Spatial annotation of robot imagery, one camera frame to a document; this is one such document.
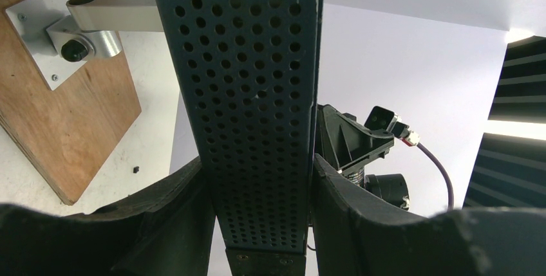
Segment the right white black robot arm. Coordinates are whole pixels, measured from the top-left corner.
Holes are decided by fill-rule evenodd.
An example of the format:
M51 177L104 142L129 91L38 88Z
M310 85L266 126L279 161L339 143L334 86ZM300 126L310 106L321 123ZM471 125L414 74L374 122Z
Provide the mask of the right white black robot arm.
M374 175L365 173L365 166L385 158L394 146L391 133L399 117L392 111L375 106L364 124L349 113L333 106L317 107L315 153L335 171L387 203L408 210L410 198L402 174Z

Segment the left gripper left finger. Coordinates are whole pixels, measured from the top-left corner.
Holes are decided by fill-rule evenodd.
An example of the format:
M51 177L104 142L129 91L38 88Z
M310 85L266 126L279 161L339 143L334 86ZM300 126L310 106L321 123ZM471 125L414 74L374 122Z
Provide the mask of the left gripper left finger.
M1 205L2 275L206 275L214 210L199 159L90 214Z

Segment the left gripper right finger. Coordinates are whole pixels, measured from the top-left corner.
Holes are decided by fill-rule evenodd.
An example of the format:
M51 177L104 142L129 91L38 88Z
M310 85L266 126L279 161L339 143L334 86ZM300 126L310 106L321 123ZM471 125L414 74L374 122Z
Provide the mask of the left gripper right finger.
M395 207L314 160L320 275L544 275L545 210L464 208L431 218Z

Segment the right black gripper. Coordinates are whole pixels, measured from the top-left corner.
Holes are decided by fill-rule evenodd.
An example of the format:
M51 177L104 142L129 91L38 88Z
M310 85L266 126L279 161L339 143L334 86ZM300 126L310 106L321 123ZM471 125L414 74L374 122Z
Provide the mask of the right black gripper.
M392 135L371 131L331 105L317 107L317 153L353 184L364 187L364 166L393 146Z

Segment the teal grey network switch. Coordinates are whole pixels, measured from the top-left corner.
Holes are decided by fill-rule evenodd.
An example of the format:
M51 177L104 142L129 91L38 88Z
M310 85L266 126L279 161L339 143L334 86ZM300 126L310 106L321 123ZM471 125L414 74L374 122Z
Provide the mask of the teal grey network switch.
M156 0L232 275L304 275L322 0Z

